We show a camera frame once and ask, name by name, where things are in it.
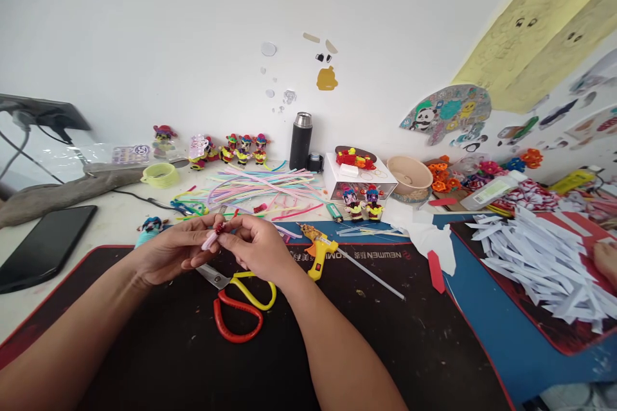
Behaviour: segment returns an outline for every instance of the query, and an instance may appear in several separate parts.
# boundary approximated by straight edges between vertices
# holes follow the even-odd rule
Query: red scissors handle
[[[220,302],[221,301],[225,305],[229,305],[230,307],[236,308],[238,310],[248,311],[250,314],[257,317],[257,319],[259,320],[257,323],[257,327],[251,332],[249,332],[248,334],[244,334],[244,335],[238,335],[238,334],[232,333],[227,328],[227,326],[225,326],[225,323],[223,322],[223,316],[221,315],[221,312],[220,312]],[[264,316],[262,315],[261,311],[259,311],[252,305],[248,305],[246,303],[242,303],[242,302],[238,302],[237,300],[230,299],[225,293],[225,289],[219,292],[219,298],[214,300],[213,305],[214,305],[214,321],[217,323],[217,328],[219,329],[220,334],[226,340],[229,340],[230,342],[233,342],[234,344],[243,344],[244,342],[248,342],[249,340],[251,340],[253,337],[257,335],[257,333],[261,330],[262,325],[264,324]]]

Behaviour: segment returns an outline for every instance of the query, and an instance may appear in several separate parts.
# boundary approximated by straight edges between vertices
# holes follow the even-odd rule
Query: gray cloth
[[[0,209],[0,228],[20,225],[46,213],[100,196],[114,188],[137,183],[142,174],[143,168],[100,171],[63,185],[45,184],[24,188],[11,196]]]

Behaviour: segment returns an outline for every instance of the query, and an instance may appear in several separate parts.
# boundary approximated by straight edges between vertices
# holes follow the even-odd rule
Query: black phone
[[[49,281],[64,267],[97,207],[85,205],[50,212],[0,267],[0,293]]]

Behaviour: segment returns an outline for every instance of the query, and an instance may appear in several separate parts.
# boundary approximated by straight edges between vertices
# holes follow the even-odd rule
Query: white box
[[[323,180],[325,190],[328,191],[328,198],[330,200],[342,200],[343,189],[345,186],[349,186],[355,190],[358,199],[366,200],[366,196],[361,194],[360,190],[366,191],[369,185],[374,184],[378,191],[384,192],[379,200],[387,199],[398,182],[379,159],[375,161],[375,167],[377,167],[375,170],[359,169],[360,175],[357,178],[346,177],[341,175],[341,166],[336,163],[336,154],[326,153],[326,159],[323,161]]]

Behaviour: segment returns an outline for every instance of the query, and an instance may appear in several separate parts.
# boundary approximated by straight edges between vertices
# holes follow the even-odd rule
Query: scissors blade
[[[231,278],[223,276],[207,263],[201,267],[197,267],[196,270],[201,276],[206,278],[210,284],[219,290],[223,289],[231,281]]]

